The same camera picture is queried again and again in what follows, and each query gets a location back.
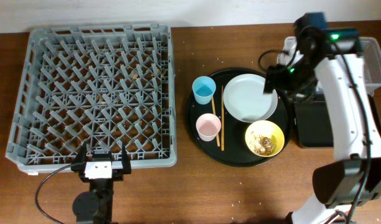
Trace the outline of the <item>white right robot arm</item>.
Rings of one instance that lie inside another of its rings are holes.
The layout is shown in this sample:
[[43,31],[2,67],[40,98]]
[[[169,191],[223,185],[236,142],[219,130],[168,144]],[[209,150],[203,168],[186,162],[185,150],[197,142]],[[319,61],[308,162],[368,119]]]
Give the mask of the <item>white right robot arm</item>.
[[289,97],[321,84],[329,113],[334,162],[313,173],[312,196],[286,216],[286,223],[350,223],[357,207],[381,196],[381,136],[364,83],[359,32],[331,29],[321,12],[308,12],[294,23],[295,53],[286,65],[265,69],[265,93]]

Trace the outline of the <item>pink plastic cup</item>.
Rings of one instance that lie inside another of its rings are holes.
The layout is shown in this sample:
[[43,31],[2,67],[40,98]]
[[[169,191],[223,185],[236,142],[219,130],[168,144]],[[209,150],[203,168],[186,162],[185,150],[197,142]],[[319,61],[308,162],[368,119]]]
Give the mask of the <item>pink plastic cup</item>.
[[195,127],[201,140],[209,142],[215,138],[213,119],[214,115],[212,113],[205,113],[197,118]]

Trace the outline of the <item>yellow plastic bowl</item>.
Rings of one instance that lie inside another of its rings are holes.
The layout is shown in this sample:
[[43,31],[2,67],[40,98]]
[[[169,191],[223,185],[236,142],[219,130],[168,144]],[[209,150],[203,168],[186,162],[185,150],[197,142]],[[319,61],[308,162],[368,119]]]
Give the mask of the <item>yellow plastic bowl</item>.
[[267,120],[255,121],[247,127],[245,143],[256,156],[274,157],[285,147],[285,136],[277,124]]

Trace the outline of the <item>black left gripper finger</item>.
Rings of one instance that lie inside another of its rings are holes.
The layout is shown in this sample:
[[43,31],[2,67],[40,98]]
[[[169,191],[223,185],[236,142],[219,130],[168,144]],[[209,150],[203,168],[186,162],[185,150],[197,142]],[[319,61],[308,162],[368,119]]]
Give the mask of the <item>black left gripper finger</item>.
[[124,142],[121,143],[121,163],[123,165],[130,165],[131,159],[128,157],[126,145]]
[[80,151],[73,160],[73,164],[82,164],[86,161],[87,156],[87,144],[84,142],[80,148]]

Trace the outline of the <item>light blue plastic cup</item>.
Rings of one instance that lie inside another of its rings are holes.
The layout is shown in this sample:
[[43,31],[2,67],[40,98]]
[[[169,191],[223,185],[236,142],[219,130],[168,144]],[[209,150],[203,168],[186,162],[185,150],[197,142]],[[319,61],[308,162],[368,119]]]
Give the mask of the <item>light blue plastic cup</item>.
[[192,92],[196,102],[200,105],[206,105],[211,100],[216,91],[214,80],[208,76],[201,76],[194,80]]

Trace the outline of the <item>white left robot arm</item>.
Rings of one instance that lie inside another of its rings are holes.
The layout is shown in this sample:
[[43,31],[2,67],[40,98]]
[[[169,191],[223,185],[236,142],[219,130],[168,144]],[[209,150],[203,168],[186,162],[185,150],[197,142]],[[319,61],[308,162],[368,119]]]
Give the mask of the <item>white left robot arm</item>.
[[113,209],[113,184],[131,173],[131,163],[125,146],[121,147],[121,167],[113,168],[110,151],[93,151],[87,161],[87,145],[84,143],[72,162],[71,170],[80,180],[89,184],[89,190],[80,193],[72,204],[77,223],[111,223]]

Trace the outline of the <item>grey round plate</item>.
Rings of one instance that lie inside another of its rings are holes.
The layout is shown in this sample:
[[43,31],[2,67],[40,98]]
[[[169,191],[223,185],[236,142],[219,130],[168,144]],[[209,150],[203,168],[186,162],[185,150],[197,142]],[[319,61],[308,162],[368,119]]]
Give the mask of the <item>grey round plate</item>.
[[226,110],[235,119],[254,123],[268,119],[278,104],[278,94],[264,93],[265,77],[246,73],[232,78],[223,91]]

